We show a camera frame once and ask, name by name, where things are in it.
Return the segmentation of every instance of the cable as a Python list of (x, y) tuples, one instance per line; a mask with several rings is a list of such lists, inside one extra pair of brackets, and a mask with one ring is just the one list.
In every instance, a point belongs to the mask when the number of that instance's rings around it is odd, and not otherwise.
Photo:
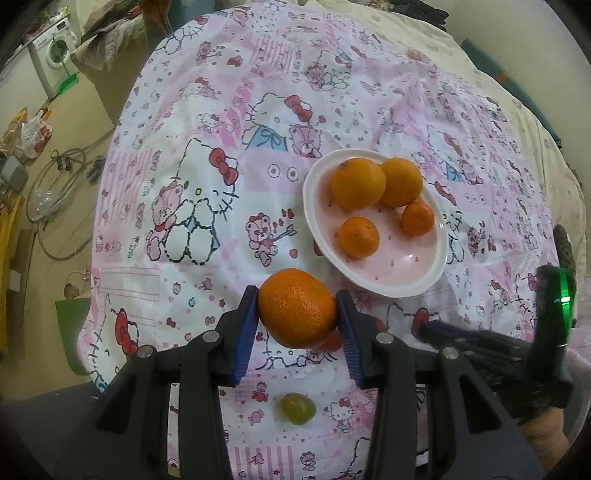
[[(114, 132), (114, 128), (110, 129), (107, 133), (105, 133), (104, 135), (102, 135), (101, 137), (99, 137), (97, 140), (95, 140), (94, 142), (92, 142), (91, 144), (83, 147), (83, 148), (71, 148), (70, 150), (66, 150), (63, 153), (59, 153), (57, 150), (54, 150), (51, 153), (51, 160), (47, 163), (47, 165), (45, 165), (45, 167), (43, 167), (43, 169), (39, 172), (39, 175), (37, 175), (37, 177), (35, 178), (35, 181), (33, 182), (33, 186), (31, 187), (31, 191), (29, 192), (29, 195), (27, 196), (27, 205), (25, 206), (25, 212), (27, 214), (27, 219), (29, 220), (29, 222), (33, 223), (33, 224), (37, 224), (37, 237), (39, 238), (39, 245), (41, 247), (41, 249), (43, 250), (43, 253), (45, 253), (49, 258), (51, 258), (52, 260), (55, 261), (63, 261), (63, 260), (69, 260), (70, 258), (72, 258), (73, 256), (77, 255), (78, 253), (80, 253), (84, 247), (86, 245), (88, 245), (91, 240), (92, 240), (92, 236), (88, 237), (78, 248), (76, 248), (72, 253), (65, 255), (63, 257), (59, 257), (56, 255), (52, 255), (51, 253), (49, 253), (47, 251), (47, 248), (45, 247), (45, 245), (43, 244), (43, 239), (41, 237), (41, 220), (45, 219), (48, 217), (49, 214), (51, 214), (53, 211), (56, 210), (56, 206), (59, 206), (59, 204), (64, 200), (64, 198), (66, 197), (66, 195), (68, 194), (68, 192), (72, 189), (72, 187), (74, 186), (74, 184), (76, 183), (76, 181), (78, 180), (78, 178), (80, 177), (80, 175), (82, 174), (82, 172), (86, 169), (86, 167), (90, 164), (92, 164), (93, 162), (89, 162), (86, 160), (86, 152), (88, 152), (89, 150), (95, 148), (99, 143), (101, 143), (102, 141), (104, 141), (105, 139), (107, 139), (108, 136), (112, 135), (112, 133)], [(58, 199), (51, 205), (50, 207), (50, 211), (48, 212), (41, 212), (38, 213), (37, 216), (35, 217), (31, 217), (30, 214), (30, 209), (29, 209), (29, 202), (31, 201), (31, 195), (33, 192), (36, 192), (38, 190), (39, 185), (41, 184), (41, 182), (43, 181), (43, 179), (45, 178), (45, 176), (47, 175), (47, 173), (50, 171), (50, 169), (52, 167), (54, 167), (56, 164), (58, 165), (58, 169), (61, 170), (61, 163), (65, 161), (66, 165), (68, 164), (68, 162), (72, 161), (74, 163), (78, 163), (80, 165), (80, 167), (78, 168), (78, 170), (70, 176), (70, 178), (68, 179), (68, 181), (66, 182), (66, 184), (62, 187), (60, 193), (59, 193), (59, 197)], [(49, 187), (50, 191), (55, 184), (57, 183), (58, 178), (60, 177), (60, 175), (58, 175), (56, 177), (56, 179), (52, 182), (51, 186)], [(86, 215), (86, 217), (82, 220), (84, 221), (89, 215), (90, 213), (94, 211), (94, 208)], [(76, 230), (78, 230), (78, 228), (80, 227), (82, 223), (80, 223), (78, 225), (78, 227), (74, 230), (74, 232), (72, 232), (72, 234), (75, 233)]]

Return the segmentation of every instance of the teddy bear print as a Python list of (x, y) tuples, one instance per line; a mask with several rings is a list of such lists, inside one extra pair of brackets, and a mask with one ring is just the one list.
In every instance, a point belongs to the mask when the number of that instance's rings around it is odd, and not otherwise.
[(273, 237), (273, 226), (268, 215), (259, 212), (258, 215), (251, 215), (246, 225), (248, 232), (248, 246), (255, 252), (255, 258), (261, 260), (263, 267), (271, 265), (271, 257), (277, 255), (278, 248), (275, 244), (279, 239), (285, 236), (293, 236), (297, 233), (293, 225), (288, 225), (285, 232)]
[(318, 60), (305, 69), (304, 76), (312, 90), (329, 92), (334, 89), (344, 89), (349, 86), (352, 66), (353, 63), (349, 58), (322, 50)]
[(173, 180), (166, 187), (162, 187), (158, 196), (152, 202), (152, 220), (154, 228), (146, 235), (147, 254), (152, 261), (162, 256), (161, 245), (168, 229), (176, 222), (176, 214), (183, 194), (183, 186)]

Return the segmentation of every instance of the orange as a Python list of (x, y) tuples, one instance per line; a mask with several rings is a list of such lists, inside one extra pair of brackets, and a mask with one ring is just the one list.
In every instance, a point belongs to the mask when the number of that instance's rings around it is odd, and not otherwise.
[(336, 301), (312, 275), (286, 268), (267, 278), (258, 293), (262, 324), (283, 346), (315, 348), (334, 331)]
[(430, 232), (434, 223), (435, 215), (432, 208), (420, 200), (412, 202), (402, 213), (402, 231), (412, 236)]
[(417, 200), (423, 191), (421, 170), (410, 160), (390, 158), (382, 163), (386, 175), (386, 190), (382, 203), (391, 208), (408, 205)]
[(374, 223), (365, 217), (346, 219), (336, 232), (336, 239), (343, 252), (353, 258), (367, 258), (378, 249), (379, 232)]
[(379, 202), (386, 189), (386, 175), (367, 158), (351, 158), (330, 179), (330, 192), (343, 210), (363, 210)]

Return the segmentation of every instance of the red bow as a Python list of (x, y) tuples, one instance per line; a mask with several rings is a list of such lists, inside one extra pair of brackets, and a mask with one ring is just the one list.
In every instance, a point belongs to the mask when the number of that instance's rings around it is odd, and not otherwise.
[(209, 163), (216, 167), (223, 177), (223, 182), (230, 186), (234, 185), (238, 178), (238, 170), (234, 167), (229, 167), (226, 162), (226, 154), (221, 148), (214, 148), (209, 154)]
[(285, 106), (292, 110), (300, 122), (307, 122), (312, 117), (312, 110), (307, 110), (301, 105), (300, 97), (297, 95), (290, 95), (283, 100)]
[(128, 326), (134, 325), (127, 319), (127, 313), (124, 309), (120, 309), (115, 319), (115, 340), (121, 345), (121, 349), (127, 360), (138, 349), (138, 342), (131, 339), (128, 331)]

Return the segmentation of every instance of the oval plate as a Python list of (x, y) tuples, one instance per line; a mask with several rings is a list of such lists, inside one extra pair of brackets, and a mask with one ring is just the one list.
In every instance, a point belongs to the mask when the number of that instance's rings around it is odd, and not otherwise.
[[(306, 176), (304, 214), (314, 240), (330, 263), (360, 287), (392, 298), (419, 295), (439, 280), (447, 261), (447, 231), (430, 186), (424, 184), (421, 200), (433, 209), (435, 225), (420, 237), (408, 236), (400, 229), (404, 208), (378, 203), (366, 210), (345, 212), (332, 201), (330, 178), (340, 163), (355, 157), (378, 164), (390, 158), (357, 148), (336, 150), (317, 161)], [(345, 255), (336, 239), (342, 223), (353, 216), (371, 220), (380, 236), (377, 252), (362, 260)]]

